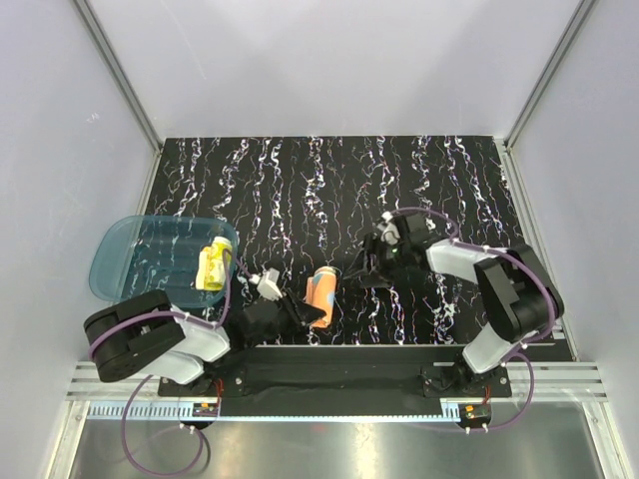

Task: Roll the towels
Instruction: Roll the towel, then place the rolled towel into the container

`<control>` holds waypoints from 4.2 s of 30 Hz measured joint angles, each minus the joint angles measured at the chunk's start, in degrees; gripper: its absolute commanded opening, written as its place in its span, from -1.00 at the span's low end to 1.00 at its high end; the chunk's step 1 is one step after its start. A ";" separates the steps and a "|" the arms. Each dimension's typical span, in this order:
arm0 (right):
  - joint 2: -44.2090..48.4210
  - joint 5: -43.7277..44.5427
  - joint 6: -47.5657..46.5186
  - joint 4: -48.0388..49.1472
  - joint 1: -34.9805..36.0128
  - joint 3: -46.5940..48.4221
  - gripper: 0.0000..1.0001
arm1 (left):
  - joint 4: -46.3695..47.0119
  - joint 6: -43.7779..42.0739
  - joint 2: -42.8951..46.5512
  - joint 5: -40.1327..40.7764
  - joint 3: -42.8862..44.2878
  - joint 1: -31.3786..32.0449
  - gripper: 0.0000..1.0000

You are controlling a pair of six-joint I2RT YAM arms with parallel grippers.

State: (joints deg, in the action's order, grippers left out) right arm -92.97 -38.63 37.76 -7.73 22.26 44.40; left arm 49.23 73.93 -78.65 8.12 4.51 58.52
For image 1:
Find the orange blue dotted towel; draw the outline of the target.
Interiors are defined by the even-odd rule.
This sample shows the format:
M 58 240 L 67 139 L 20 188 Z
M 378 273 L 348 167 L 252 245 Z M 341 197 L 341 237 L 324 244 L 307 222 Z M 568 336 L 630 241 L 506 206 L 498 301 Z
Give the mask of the orange blue dotted towel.
M 336 287 L 336 269 L 328 265 L 320 267 L 308 278 L 305 301 L 323 312 L 323 316 L 313 323 L 313 328 L 328 329 L 330 327 Z

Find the yellow white patterned towel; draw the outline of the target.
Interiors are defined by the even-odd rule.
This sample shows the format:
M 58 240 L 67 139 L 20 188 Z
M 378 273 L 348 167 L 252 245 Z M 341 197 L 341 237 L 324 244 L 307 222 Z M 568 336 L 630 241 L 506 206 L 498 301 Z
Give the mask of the yellow white patterned towel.
M 232 243 L 224 237 L 215 237 L 213 242 L 201 249 L 195 288 L 205 291 L 220 291 L 227 282 L 226 266 L 232 265 Z

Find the blue transparent plastic bin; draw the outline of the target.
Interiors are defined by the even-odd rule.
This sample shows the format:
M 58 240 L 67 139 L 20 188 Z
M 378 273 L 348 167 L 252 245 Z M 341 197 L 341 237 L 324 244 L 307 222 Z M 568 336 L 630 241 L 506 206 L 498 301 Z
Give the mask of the blue transparent plastic bin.
M 131 216 L 113 224 L 93 260 L 89 285 L 99 298 L 121 302 L 160 289 L 182 309 L 202 309 L 225 293 L 196 288 L 199 256 L 217 238 L 238 246 L 227 222 L 173 216 Z

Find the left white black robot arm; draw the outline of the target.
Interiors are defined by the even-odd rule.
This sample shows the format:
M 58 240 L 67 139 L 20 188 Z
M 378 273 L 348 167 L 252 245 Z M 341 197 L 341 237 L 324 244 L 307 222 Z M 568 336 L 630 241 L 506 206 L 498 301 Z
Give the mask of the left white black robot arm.
M 88 356 L 99 379 L 114 383 L 137 373 L 162 376 L 196 395 L 215 385 L 210 365 L 226 355 L 281 335 L 322 325 L 328 307 L 285 291 L 281 298 L 260 298 L 241 311 L 223 311 L 217 322 L 194 316 L 152 290 L 89 316 L 84 332 Z

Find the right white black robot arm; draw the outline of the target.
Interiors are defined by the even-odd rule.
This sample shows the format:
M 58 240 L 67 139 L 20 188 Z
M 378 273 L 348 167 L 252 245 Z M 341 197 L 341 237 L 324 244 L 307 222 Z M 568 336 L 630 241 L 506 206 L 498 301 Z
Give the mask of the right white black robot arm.
M 397 273 L 419 268 L 477 285 L 487 323 L 461 352 L 453 383 L 475 395 L 489 382 L 488 372 L 530 342 L 547 336 L 565 311 L 563 298 L 528 244 L 495 248 L 459 239 L 389 243 L 368 234 L 344 276 L 365 288 L 390 288 Z

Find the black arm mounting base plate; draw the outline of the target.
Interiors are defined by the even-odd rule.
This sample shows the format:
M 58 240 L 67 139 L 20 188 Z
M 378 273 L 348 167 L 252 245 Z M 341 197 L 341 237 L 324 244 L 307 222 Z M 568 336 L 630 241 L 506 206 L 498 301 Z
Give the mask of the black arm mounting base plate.
M 316 391 L 384 390 L 428 397 L 492 399 L 512 395 L 507 370 L 499 367 L 472 382 L 453 386 L 461 362 L 456 345 L 269 345 L 231 352 L 205 367 L 187 385 L 160 380 L 164 397 L 212 396 L 218 384 L 226 397 L 243 397 L 277 388 Z

